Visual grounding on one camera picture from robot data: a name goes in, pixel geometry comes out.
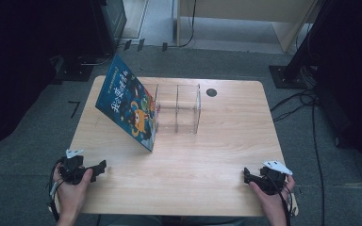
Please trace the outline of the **person's right hand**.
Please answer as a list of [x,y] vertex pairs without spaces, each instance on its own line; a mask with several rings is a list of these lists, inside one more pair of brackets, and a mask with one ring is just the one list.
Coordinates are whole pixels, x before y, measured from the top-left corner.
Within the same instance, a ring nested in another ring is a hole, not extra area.
[[283,198],[280,198],[278,194],[267,195],[260,189],[259,186],[257,186],[254,183],[249,184],[249,187],[259,198],[262,210],[268,220],[269,218],[287,219],[285,212],[285,207],[286,207],[285,202],[288,201],[288,193],[294,188],[294,186],[295,186],[295,181],[293,177],[291,175],[288,175],[287,183],[285,184],[283,190],[280,192]]

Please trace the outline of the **dark curtain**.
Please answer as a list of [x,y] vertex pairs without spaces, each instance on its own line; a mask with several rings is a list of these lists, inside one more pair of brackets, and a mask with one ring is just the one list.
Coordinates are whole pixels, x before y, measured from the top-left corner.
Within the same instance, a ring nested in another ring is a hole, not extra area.
[[82,0],[0,0],[0,141],[50,84],[50,58],[65,55],[67,25]]
[[315,78],[349,121],[342,135],[362,153],[362,0],[338,0],[320,55]]

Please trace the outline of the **dark stand base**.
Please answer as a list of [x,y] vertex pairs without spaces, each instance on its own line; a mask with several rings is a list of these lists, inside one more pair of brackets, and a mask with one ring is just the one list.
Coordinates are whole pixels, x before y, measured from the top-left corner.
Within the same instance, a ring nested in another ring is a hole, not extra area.
[[54,81],[88,82],[91,76],[92,66],[85,66],[82,63],[68,63],[63,56],[54,56],[50,59],[52,66],[56,70]]

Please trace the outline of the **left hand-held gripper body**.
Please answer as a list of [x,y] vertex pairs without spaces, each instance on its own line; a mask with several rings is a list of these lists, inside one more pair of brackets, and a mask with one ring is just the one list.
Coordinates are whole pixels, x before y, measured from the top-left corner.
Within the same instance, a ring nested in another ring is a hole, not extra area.
[[59,173],[62,179],[69,184],[78,185],[84,178],[86,168],[84,167],[83,150],[67,150],[61,158]]

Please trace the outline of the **clear acrylic book rack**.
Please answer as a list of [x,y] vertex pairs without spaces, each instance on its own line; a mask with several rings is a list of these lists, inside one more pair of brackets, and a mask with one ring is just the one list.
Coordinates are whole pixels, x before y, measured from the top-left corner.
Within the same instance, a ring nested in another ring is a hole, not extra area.
[[200,85],[156,86],[156,131],[191,134],[198,131],[201,115]]

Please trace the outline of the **light wooden furniture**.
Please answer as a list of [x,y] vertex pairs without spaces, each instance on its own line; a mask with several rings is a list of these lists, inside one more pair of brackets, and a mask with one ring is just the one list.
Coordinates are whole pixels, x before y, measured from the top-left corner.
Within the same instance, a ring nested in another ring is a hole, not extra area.
[[319,0],[176,0],[176,44],[181,45],[181,18],[199,17],[271,22],[284,52],[303,25],[309,22]]

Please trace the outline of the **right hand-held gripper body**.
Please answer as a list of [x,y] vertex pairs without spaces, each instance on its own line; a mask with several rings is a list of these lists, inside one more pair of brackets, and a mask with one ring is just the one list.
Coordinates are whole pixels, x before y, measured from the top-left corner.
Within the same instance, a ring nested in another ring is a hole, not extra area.
[[286,177],[293,172],[276,160],[265,161],[263,165],[264,167],[259,170],[262,178],[260,188],[266,194],[275,194],[283,188]]

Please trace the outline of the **blue cartoon picture book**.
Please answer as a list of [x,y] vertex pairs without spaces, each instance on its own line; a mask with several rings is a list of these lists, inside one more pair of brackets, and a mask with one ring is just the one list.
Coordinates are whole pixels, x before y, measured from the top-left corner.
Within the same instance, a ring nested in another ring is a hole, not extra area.
[[148,151],[153,150],[155,98],[118,55],[110,64],[95,107]]

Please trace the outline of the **black stand base plate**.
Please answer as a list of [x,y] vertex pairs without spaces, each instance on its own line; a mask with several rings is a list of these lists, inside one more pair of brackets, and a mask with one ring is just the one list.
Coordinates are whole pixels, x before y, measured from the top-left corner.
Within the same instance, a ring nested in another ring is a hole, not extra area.
[[278,89],[306,89],[307,84],[300,69],[289,66],[270,65],[272,81]]

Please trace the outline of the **black cabinet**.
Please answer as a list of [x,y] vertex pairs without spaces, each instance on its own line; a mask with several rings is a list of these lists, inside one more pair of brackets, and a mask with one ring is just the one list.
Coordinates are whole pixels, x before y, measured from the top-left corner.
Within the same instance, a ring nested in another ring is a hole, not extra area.
[[123,35],[126,15],[123,0],[90,0],[103,56],[113,55]]

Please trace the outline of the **person's clothing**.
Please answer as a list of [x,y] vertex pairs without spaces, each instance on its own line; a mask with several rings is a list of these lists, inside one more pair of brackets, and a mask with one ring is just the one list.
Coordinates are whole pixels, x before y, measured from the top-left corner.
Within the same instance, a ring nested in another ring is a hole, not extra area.
[[245,226],[243,217],[116,216],[107,226]]

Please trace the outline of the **person's left hand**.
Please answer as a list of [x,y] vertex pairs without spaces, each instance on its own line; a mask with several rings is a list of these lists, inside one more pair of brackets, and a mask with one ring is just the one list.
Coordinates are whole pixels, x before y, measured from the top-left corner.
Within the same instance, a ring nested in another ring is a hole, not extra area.
[[91,183],[93,170],[87,169],[83,180],[78,185],[63,183],[57,191],[60,214],[59,217],[77,218],[86,199],[88,186]]

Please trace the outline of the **black metal stand pole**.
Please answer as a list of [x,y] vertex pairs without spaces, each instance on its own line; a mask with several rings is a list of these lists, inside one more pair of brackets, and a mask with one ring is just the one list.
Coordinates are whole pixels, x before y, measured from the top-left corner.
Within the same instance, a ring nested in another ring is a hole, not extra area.
[[312,62],[318,62],[321,58],[321,39],[330,30],[332,13],[338,0],[324,0],[321,10],[313,23],[312,28],[298,48],[297,53],[289,62],[291,69],[301,69]]

